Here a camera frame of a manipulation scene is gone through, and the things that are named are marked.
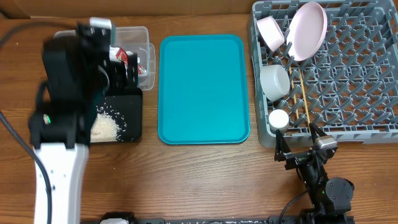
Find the wooden chopstick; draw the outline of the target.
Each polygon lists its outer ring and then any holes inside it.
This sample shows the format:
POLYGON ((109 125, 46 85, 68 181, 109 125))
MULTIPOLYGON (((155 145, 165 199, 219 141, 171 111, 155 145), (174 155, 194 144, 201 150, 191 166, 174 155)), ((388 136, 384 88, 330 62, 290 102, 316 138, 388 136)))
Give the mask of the wooden chopstick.
MULTIPOLYGON (((292 68, 291 68, 291 67, 289 67, 289 72, 290 72, 290 77, 291 77, 291 79, 290 79, 290 81, 291 81, 291 82, 290 82, 290 84, 291 84, 291 89, 292 89, 292 91, 293 91, 295 85, 294 85, 293 71, 292 71, 292 68)), ((297 99, 296 99, 295 93, 293 93, 293 100, 294 100, 294 104, 296 104, 297 99)), ((299 119, 299 111, 298 111, 298 110, 295 110, 295 115, 296 115, 296 120, 298 120, 298 119, 299 119)))
POLYGON ((306 93, 305 93, 305 87, 304 87, 304 83, 303 83, 303 75, 302 75, 301 69, 299 69, 298 72, 299 72, 299 78, 300 78, 300 85, 301 85, 301 88, 302 88, 302 96, 303 96, 305 114, 306 114, 306 117, 307 117, 307 126, 308 126, 309 131, 311 131, 311 129, 310 129, 311 121, 310 121, 310 116, 309 116, 310 114, 309 114, 309 111, 308 111, 307 97, 306 97, 306 93))

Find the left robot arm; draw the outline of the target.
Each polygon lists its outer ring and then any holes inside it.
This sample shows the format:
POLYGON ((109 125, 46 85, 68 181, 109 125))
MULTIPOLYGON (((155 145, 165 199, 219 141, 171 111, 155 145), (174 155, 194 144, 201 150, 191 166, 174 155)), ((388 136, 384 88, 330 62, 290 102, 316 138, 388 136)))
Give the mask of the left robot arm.
POLYGON ((92 17, 73 35, 46 40, 47 74, 29 119, 35 163, 36 223, 79 223, 83 175, 97 112, 116 106, 129 133, 142 133, 137 55, 116 45, 116 27, 92 17))

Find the grey bowl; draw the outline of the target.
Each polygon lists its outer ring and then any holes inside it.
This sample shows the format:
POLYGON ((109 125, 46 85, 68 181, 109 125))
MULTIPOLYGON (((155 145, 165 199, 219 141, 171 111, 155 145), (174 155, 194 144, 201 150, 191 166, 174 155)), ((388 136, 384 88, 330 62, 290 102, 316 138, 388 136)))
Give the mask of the grey bowl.
POLYGON ((290 80, 281 65, 266 65, 261 68, 260 83, 263 94, 269 101, 276 101, 289 93, 290 80))

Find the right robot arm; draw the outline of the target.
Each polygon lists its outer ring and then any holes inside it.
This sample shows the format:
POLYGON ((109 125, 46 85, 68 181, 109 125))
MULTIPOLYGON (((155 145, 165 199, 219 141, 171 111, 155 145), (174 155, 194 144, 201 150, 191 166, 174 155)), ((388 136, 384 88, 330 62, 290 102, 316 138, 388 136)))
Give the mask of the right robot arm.
POLYGON ((316 124, 310 123, 313 146, 308 151, 293 153, 284 135, 275 131, 276 145, 274 160, 285 161, 287 170, 296 170, 305 190, 293 198, 281 211, 278 223, 354 223, 354 218, 346 215, 351 210, 354 184, 341 177, 329 178, 324 165, 338 148, 338 143, 316 124), (312 208, 304 208, 293 218, 286 218, 288 208, 304 195, 310 197, 312 208))

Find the red strawberry wrapper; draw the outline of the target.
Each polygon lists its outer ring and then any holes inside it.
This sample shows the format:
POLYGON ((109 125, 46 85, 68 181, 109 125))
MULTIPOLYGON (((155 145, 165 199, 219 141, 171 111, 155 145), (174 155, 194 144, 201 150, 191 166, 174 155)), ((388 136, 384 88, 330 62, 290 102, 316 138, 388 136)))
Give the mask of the red strawberry wrapper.
POLYGON ((129 62, 128 56, 136 55, 137 56, 137 72, 139 77, 143 77, 147 75, 147 70, 141 65, 141 58, 135 52, 131 52, 129 50, 124 50, 122 47, 115 47, 112 50, 109 50, 109 57, 113 62, 123 62, 125 68, 127 69, 129 62))

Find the white napkin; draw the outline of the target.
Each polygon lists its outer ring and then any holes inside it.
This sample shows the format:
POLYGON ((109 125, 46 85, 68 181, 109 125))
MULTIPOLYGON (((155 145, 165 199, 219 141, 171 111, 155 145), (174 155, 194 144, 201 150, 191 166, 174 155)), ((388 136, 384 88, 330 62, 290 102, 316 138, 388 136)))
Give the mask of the white napkin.
POLYGON ((126 51, 122 47, 110 47, 109 48, 109 59, 112 62, 124 62, 125 66, 128 66, 128 56, 133 55, 133 52, 126 51))

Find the white cup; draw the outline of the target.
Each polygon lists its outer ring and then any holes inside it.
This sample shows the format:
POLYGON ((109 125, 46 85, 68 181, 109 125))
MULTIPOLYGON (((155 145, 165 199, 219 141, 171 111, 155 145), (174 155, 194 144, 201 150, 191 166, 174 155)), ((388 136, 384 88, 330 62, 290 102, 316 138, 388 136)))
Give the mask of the white cup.
POLYGON ((289 116, 284 110, 274 110, 269 114, 270 131, 275 134, 279 130, 282 134, 289 128, 289 116))

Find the pink bowl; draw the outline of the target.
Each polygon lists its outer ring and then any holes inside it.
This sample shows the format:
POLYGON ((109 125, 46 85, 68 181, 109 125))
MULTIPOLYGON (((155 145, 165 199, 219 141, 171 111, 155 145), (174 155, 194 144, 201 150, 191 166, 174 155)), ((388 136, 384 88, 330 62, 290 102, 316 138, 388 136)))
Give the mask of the pink bowl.
POLYGON ((285 42, 284 35, 272 16, 260 19, 256 24, 261 37, 272 52, 275 52, 285 42))

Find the pink plate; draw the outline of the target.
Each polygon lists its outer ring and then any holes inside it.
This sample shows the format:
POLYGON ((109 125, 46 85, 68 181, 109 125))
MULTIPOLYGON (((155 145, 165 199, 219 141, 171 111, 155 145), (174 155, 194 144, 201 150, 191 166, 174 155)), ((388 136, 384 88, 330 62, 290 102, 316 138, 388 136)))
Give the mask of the pink plate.
POLYGON ((326 36, 327 15, 317 2, 305 3, 294 15, 286 42, 292 44, 288 55, 304 61, 316 54, 326 36))

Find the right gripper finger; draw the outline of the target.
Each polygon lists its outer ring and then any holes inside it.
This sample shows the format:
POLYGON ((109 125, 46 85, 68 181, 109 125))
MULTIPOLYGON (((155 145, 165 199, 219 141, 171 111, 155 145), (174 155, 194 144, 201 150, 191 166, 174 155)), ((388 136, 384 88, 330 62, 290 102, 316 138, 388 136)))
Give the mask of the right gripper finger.
POLYGON ((315 123, 310 123, 309 129, 313 143, 323 142, 324 136, 326 136, 325 132, 323 132, 315 123))
POLYGON ((291 153, 290 147, 286 143, 284 135, 279 129, 275 131, 275 136, 276 136, 275 155, 284 156, 286 154, 291 153))

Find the pile of rice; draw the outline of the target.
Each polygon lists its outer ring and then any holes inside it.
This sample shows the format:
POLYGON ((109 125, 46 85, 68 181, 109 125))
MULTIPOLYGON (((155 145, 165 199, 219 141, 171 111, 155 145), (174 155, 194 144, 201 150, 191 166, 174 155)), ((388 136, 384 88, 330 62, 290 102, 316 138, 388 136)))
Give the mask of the pile of rice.
POLYGON ((115 106, 104 103, 96 107, 97 116, 91 128, 91 143, 121 142, 127 131, 125 116, 115 106))

